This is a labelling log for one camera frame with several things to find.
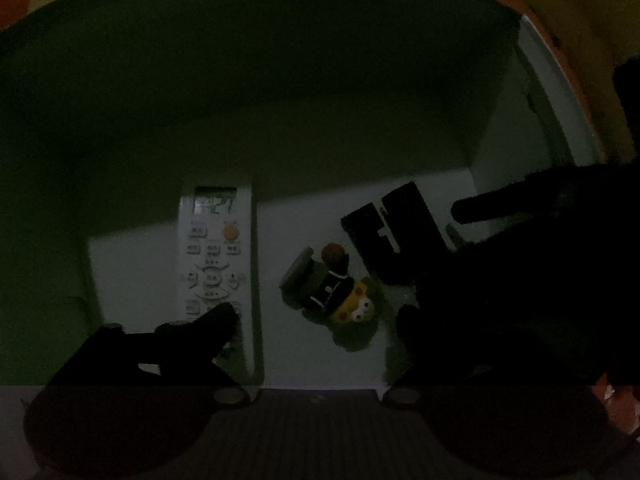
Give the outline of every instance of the toy figure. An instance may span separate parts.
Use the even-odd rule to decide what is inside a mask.
[[[328,325],[371,321],[376,309],[367,296],[367,285],[348,275],[349,255],[335,243],[322,249],[322,263],[306,248],[280,282],[283,296]]]

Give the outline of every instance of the remote control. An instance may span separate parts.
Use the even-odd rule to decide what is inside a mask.
[[[185,179],[178,216],[178,319],[196,319],[220,303],[234,306],[241,329],[233,351],[216,364],[239,382],[254,374],[251,228],[248,177]]]

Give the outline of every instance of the white surface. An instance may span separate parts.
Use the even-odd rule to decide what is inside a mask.
[[[299,311],[283,304],[278,282],[301,248],[314,249],[316,258],[329,241],[338,242],[350,255],[350,273],[366,275],[361,258],[337,220],[409,180],[415,180],[435,218],[441,234],[451,222],[450,200],[475,193],[467,170],[437,174],[405,175],[345,189],[261,204],[258,210],[258,262],[260,308],[264,334],[265,386],[285,388],[376,387],[384,384],[387,349],[393,344],[391,312],[382,316],[380,329],[368,348],[347,352],[332,341],[324,326],[308,322]],[[465,235],[478,239],[482,226]],[[412,298],[387,299],[396,312]]]
[[[231,165],[224,154],[239,146],[243,156]],[[142,332],[175,315],[182,178],[207,164],[253,177],[266,384],[381,384],[385,326],[369,348],[347,352],[326,327],[284,305],[278,282],[303,247],[319,251],[331,241],[347,246],[351,273],[360,278],[364,268],[340,216],[414,175],[441,230],[452,201],[475,193],[437,95],[326,96],[238,108],[82,160],[81,224],[107,322]],[[469,238],[485,234],[484,226],[460,231]]]
[[[478,192],[498,189],[552,165],[539,117],[530,110],[523,91],[527,84],[518,59],[510,56],[471,161]]]
[[[545,89],[569,144],[574,163],[588,166],[601,162],[595,132],[558,60],[526,14],[520,23],[518,47]]]

